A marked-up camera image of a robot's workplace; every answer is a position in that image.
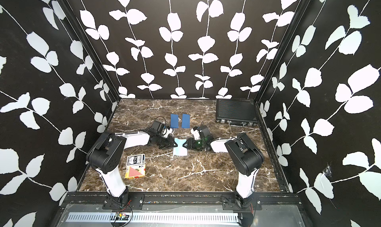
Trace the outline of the white square paper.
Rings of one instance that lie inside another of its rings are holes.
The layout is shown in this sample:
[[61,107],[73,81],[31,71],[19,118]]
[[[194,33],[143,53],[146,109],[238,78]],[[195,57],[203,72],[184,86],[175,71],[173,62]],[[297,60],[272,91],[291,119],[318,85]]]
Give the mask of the white square paper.
[[173,155],[174,156],[187,156],[188,150],[183,145],[186,143],[186,139],[178,139],[175,138],[174,142],[177,144],[177,147],[173,148]]

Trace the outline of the blue square paper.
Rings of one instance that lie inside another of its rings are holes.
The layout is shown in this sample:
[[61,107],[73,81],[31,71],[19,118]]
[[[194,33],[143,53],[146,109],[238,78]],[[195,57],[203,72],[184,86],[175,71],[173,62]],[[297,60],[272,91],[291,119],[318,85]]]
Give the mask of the blue square paper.
[[170,115],[170,127],[172,129],[179,128],[179,116],[176,114]]
[[182,128],[190,128],[190,115],[182,114]]

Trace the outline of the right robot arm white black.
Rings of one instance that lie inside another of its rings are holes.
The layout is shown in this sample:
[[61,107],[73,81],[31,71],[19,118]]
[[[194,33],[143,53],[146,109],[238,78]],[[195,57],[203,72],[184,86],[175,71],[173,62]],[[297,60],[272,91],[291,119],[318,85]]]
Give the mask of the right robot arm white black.
[[238,208],[248,207],[255,196],[255,179],[265,161],[264,155],[246,133],[230,138],[214,138],[205,125],[191,130],[193,138],[182,145],[188,150],[228,153],[239,173],[235,188],[235,202]]

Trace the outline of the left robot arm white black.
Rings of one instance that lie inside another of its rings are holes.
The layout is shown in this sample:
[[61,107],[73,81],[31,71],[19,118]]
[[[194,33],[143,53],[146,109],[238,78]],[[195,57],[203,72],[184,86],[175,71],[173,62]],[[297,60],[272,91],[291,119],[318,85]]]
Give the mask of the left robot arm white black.
[[153,124],[137,132],[103,132],[87,153],[86,160],[100,174],[107,188],[107,203],[116,207],[125,207],[130,201],[129,190],[119,171],[123,151],[140,145],[156,145],[159,148],[177,146],[172,128],[154,121]]

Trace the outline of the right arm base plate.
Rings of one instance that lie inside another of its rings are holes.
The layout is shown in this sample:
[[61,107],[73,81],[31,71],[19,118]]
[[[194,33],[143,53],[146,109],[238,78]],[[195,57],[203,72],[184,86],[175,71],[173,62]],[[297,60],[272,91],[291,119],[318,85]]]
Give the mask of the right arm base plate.
[[242,198],[239,194],[226,194],[220,197],[223,210],[233,211],[260,211],[262,203],[256,194],[252,194],[247,198]]

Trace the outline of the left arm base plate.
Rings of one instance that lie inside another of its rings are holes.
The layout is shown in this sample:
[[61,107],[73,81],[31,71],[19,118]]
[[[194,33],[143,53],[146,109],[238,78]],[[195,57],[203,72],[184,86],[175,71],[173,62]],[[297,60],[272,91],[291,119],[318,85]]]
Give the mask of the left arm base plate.
[[133,210],[141,210],[143,202],[144,194],[129,193],[123,194],[121,197],[113,197],[112,195],[107,194],[102,209],[116,211],[122,210],[129,205]]

